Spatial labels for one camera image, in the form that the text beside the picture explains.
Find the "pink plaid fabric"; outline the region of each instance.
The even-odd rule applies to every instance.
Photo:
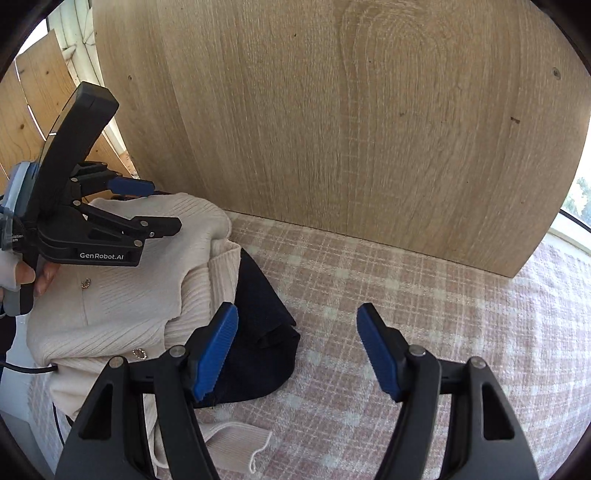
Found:
[[[373,302],[385,322],[439,358],[484,357],[549,478],[591,421],[591,259],[547,242],[508,279],[310,228],[229,213],[302,337],[295,372],[255,401],[198,411],[274,432],[263,480],[373,479],[399,406],[378,386],[355,328]],[[439,409],[425,478],[439,475],[450,399]],[[242,475],[220,472],[225,480]]]

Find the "wooden board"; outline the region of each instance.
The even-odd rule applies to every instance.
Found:
[[[528,0],[95,0],[140,175],[509,277],[579,163],[591,80]]]
[[[27,108],[14,62],[0,82],[0,192],[8,184],[12,167],[36,160],[43,138]]]
[[[68,72],[56,34],[52,30],[16,59],[22,89],[33,115],[47,135],[76,85]],[[111,170],[126,176],[122,164],[104,134],[98,138],[87,159],[105,162]]]

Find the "blue gripper pad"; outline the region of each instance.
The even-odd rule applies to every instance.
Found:
[[[378,377],[379,386],[392,400],[399,402],[402,401],[403,393],[398,384],[398,368],[382,336],[387,334],[387,329],[373,305],[364,303],[359,307],[357,332]]]
[[[147,180],[115,177],[110,179],[107,187],[116,195],[133,195],[135,197],[149,197],[154,194],[154,184]]]
[[[238,331],[238,310],[231,303],[222,303],[214,315],[210,326],[214,331],[210,333],[209,343],[197,362],[197,372],[193,385],[193,395],[198,401],[213,391],[217,378],[234,336]]]

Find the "cream knit sweater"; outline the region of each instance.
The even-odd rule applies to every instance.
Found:
[[[234,301],[239,245],[231,223],[212,203],[179,193],[93,205],[126,218],[177,216],[173,236],[147,240],[137,267],[63,265],[38,298],[27,325],[27,345],[39,365],[53,362],[50,391],[56,406],[75,418],[110,357],[155,358],[207,325],[223,301]],[[166,468],[153,395],[144,396],[152,461]],[[254,472],[254,454],[270,432],[238,422],[201,424],[218,468]]]

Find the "black cloth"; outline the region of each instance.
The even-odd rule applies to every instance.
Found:
[[[197,408],[264,397],[294,371],[296,322],[246,251],[241,251],[234,301],[238,331],[213,392]]]
[[[0,355],[6,355],[10,350],[16,334],[17,319],[8,315],[0,318]]]

